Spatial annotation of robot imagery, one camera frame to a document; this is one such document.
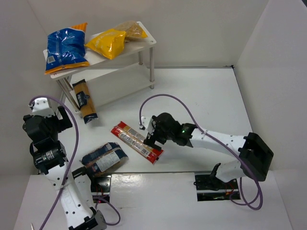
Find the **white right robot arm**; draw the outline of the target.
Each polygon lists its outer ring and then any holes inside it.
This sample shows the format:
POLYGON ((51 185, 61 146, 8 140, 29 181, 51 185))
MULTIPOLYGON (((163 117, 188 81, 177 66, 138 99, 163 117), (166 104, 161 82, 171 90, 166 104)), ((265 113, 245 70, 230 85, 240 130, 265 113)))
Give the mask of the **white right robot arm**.
POLYGON ((203 148, 234 157, 229 163, 216 164, 211 172, 211 177, 225 183, 241 177, 265 181, 274 156, 256 133, 235 136, 201 130, 195 124, 180 124, 169 113, 142 116, 140 128, 148 132, 144 144, 157 150, 161 149, 157 143, 172 141, 179 146, 203 148))

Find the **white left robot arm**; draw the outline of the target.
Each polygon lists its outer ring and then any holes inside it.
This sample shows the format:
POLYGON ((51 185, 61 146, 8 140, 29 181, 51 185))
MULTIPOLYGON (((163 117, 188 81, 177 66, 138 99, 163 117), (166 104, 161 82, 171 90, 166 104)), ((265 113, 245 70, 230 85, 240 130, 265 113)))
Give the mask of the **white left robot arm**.
POLYGON ((101 211, 94 208, 89 198, 84 198, 75 178, 85 175, 85 170, 72 173, 69 161, 58 134, 71 128, 72 123, 65 108, 58 107, 62 119, 58 119, 46 101, 31 106, 32 114, 23 117, 23 130, 31 139, 30 154, 34 165, 45 175, 57 192, 67 228, 70 230, 105 230, 106 223, 101 211))

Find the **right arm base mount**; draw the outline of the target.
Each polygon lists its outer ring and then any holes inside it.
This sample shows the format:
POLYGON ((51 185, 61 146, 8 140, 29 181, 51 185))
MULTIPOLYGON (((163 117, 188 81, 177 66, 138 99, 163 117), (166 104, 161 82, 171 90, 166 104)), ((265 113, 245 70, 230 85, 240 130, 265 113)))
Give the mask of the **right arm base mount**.
POLYGON ((219 200, 240 200, 240 193, 236 179, 224 183, 209 174, 196 173, 193 183, 196 187, 197 200, 219 201, 219 200))

